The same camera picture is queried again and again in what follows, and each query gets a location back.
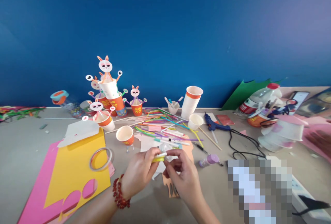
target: purple bottle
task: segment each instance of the purple bottle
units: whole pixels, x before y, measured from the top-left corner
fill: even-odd
[[[199,161],[199,165],[201,168],[205,168],[209,165],[216,164],[219,160],[216,154],[209,154],[205,159]]]

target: red bottle cap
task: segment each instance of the red bottle cap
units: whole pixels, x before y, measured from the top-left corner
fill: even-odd
[[[270,83],[270,84],[268,84],[267,87],[268,87],[269,89],[275,90],[275,89],[277,89],[279,86],[280,86],[279,84],[276,84],[276,83]]]

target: water bottle label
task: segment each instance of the water bottle label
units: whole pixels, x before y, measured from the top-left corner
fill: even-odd
[[[247,99],[243,102],[243,104],[240,105],[239,110],[245,114],[251,114],[255,110],[257,110],[259,107],[259,104],[252,101],[251,99]]]

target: yellow paper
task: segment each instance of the yellow paper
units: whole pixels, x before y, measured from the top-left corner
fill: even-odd
[[[75,210],[110,186],[108,167],[99,172],[92,171],[89,167],[90,158],[93,153],[105,146],[103,130],[100,128],[99,133],[94,136],[59,148],[48,188],[45,207],[61,199],[65,200],[75,190],[79,190],[82,193],[85,184],[91,179],[97,180],[98,187],[96,192],[88,199],[84,199],[81,196]],[[99,168],[107,160],[106,151],[102,151],[95,158],[93,165]]]

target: hot glue gun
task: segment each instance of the hot glue gun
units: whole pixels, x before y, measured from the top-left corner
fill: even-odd
[[[215,131],[216,129],[220,129],[220,130],[223,130],[223,131],[230,131],[231,130],[230,126],[223,126],[223,125],[220,125],[220,124],[217,124],[217,123],[213,122],[211,120],[210,116],[207,115],[206,112],[204,112],[204,118],[206,120],[207,125],[209,126],[208,129],[210,131]]]

